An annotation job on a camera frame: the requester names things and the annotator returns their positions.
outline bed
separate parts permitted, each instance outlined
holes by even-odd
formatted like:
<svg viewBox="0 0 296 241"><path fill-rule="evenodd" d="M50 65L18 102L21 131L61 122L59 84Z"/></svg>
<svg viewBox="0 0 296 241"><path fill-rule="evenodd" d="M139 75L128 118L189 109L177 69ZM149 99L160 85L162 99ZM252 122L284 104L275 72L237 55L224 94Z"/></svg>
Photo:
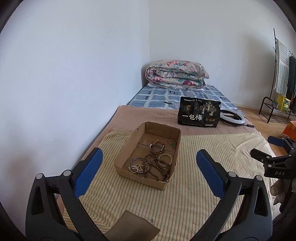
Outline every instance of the bed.
<svg viewBox="0 0 296 241"><path fill-rule="evenodd" d="M182 90L145 86L128 103L128 105L135 107L178 110L182 96L221 101L221 107L241 112L239 108L237 108L226 96L224 96L212 85L206 85L204 88L199 90Z"/></svg>
<svg viewBox="0 0 296 241"><path fill-rule="evenodd" d="M255 128L233 127L223 122L219 122L216 128L179 125L177 115L181 95L203 96L214 100L219 98L226 107L240 111L211 85L208 85L204 91L179 91L145 86L128 105L120 106L82 158L84 159L94 147L100 147L104 154L103 163L87 193L80 197L81 203L101 231L108 231L119 219L122 212L129 210L161 230L154 241L189 240L203 225L218 203L218 198L213 196L196 163L194 164L198 150L206 149L215 161L220 162L226 170L233 170L239 176L248 178L264 174L261 163L249 155L252 148L275 156L269 144ZM170 188L167 188L166 191L134 183L132 180L117 175L113 167L116 155L131 133L147 121L177 127L182 133L178 157L179 165L175 171L178 175L172 177ZM267 189L275 182L275 179L265 177L263 179ZM115 194L114 190L118 189L120 192ZM158 209L157 205L146 204L145 200L141 198L148 196L152 202L162 204L161 207L166 201L170 201L170 204L164 205L165 208ZM269 198L272 203L273 197L270 194ZM231 227L241 202L242 197L238 199L236 208L224 230ZM61 200L59 206L67 226L75 230L67 211L63 209ZM272 206L271 210L273 217L277 216L279 205ZM174 231L171 229L173 225L175 227L187 225L188 228Z"/></svg>

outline dark clothing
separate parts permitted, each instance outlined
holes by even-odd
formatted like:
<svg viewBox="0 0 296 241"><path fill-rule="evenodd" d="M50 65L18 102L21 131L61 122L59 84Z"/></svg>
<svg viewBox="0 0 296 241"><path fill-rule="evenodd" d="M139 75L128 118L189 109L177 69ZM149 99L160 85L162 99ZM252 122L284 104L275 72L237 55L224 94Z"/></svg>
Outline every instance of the dark clothing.
<svg viewBox="0 0 296 241"><path fill-rule="evenodd" d="M296 112L296 59L291 56L289 61L289 78L288 78L288 89L286 97L291 100L290 109L293 113Z"/></svg>

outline black snack bag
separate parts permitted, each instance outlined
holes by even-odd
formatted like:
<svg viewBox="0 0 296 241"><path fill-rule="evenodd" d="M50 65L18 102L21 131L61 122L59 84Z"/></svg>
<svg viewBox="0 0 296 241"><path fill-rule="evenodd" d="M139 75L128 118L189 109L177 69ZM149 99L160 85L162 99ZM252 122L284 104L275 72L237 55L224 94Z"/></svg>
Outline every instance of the black snack bag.
<svg viewBox="0 0 296 241"><path fill-rule="evenodd" d="M217 127L221 102L181 97L178 124L199 127Z"/></svg>

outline blue gripper pad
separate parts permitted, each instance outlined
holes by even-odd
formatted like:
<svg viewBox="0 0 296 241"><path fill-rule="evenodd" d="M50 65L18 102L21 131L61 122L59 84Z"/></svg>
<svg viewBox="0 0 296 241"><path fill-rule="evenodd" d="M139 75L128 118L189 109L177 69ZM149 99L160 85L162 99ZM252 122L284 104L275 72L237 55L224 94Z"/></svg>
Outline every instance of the blue gripper pad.
<svg viewBox="0 0 296 241"><path fill-rule="evenodd" d="M102 161L103 152L98 148L98 150L94 153L90 161L75 180L74 194L77 198L86 193L91 181L100 168Z"/></svg>
<svg viewBox="0 0 296 241"><path fill-rule="evenodd" d="M203 153L205 150L200 150L196 153L196 163L205 177L211 191L216 197L223 198L225 195L224 181L217 173L210 160Z"/></svg>
<svg viewBox="0 0 296 241"><path fill-rule="evenodd" d="M273 144L275 146L280 146L280 147L285 146L285 142L283 141L283 139L279 139L279 138L276 138L273 136L269 136L267 138L267 141L268 141L268 143Z"/></svg>

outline jewelry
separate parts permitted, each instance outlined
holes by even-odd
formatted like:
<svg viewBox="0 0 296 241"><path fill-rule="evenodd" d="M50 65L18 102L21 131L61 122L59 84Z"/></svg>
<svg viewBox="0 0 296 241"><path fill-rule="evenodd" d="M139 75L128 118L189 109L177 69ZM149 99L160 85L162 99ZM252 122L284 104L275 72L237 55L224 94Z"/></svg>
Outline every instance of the jewelry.
<svg viewBox="0 0 296 241"><path fill-rule="evenodd" d="M160 148L159 151L155 151L155 150L153 150L153 147L154 147L157 143L162 145L162 147ZM163 144L163 143L162 143L161 141L159 141L159 140L156 140L155 142L152 142L152 143L150 144L149 148L150 148L150 151L151 151L151 153L152 153L153 155L159 155L159 154L163 153L163 150L164 150L164 148L165 148L165 144Z"/></svg>
<svg viewBox="0 0 296 241"><path fill-rule="evenodd" d="M161 158L162 156L168 156L168 157L170 158L170 163L169 163L169 165L172 165L172 163L173 163L173 157L172 157L172 155L167 154L167 153L163 153L163 154L159 155L158 159L160 160L160 158Z"/></svg>
<svg viewBox="0 0 296 241"><path fill-rule="evenodd" d="M167 142L168 142L168 144L171 145L171 147L173 148L173 150L176 149L176 147L177 147L177 142L176 142L176 141L169 141L169 140L167 140Z"/></svg>
<svg viewBox="0 0 296 241"><path fill-rule="evenodd" d="M137 163L132 165L135 161L142 160L143 163ZM147 159L144 158L135 158L130 162L129 170L133 173L147 173L151 169L151 164Z"/></svg>
<svg viewBox="0 0 296 241"><path fill-rule="evenodd" d="M167 163L165 160L161 160L160 158L163 156L168 156L170 158L170 163ZM133 164L136 160L142 160L142 163ZM173 157L170 154L163 153L158 157L154 154L148 154L145 158L135 158L131 160L129 170L132 173L144 174L144 178L147 178L147 173L150 173L157 181L159 181L158 176L151 171L151 167L154 167L163 176L162 181L166 181L170 178L169 173L172 163Z"/></svg>

